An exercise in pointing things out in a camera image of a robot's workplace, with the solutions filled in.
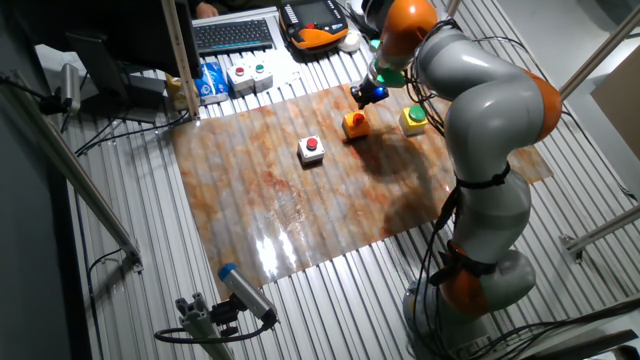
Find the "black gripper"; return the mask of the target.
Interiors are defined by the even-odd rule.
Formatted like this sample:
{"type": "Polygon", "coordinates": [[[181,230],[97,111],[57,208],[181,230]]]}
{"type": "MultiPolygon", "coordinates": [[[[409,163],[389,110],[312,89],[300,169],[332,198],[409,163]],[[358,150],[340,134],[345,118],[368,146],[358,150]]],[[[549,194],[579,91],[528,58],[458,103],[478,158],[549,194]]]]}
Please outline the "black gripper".
{"type": "Polygon", "coordinates": [[[370,104],[375,104],[389,96],[388,89],[383,85],[377,85],[370,78],[363,80],[361,86],[352,86],[350,93],[358,104],[358,109],[363,110],[370,104]]]}

